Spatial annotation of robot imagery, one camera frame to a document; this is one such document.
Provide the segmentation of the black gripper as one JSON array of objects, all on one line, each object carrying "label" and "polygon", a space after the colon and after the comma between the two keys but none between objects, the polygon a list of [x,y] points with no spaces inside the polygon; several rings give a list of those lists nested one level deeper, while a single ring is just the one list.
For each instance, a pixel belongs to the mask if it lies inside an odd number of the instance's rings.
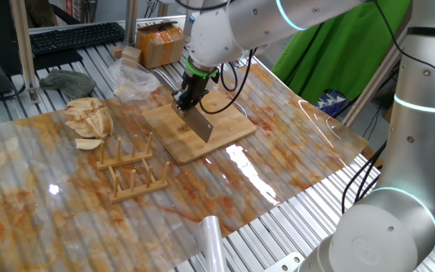
[{"label": "black gripper", "polygon": [[174,106],[177,110],[185,113],[194,109],[197,104],[201,102],[204,96],[207,95],[206,90],[209,79],[195,74],[191,76],[187,73],[183,74],[182,89],[174,91],[172,97],[174,99]]}]

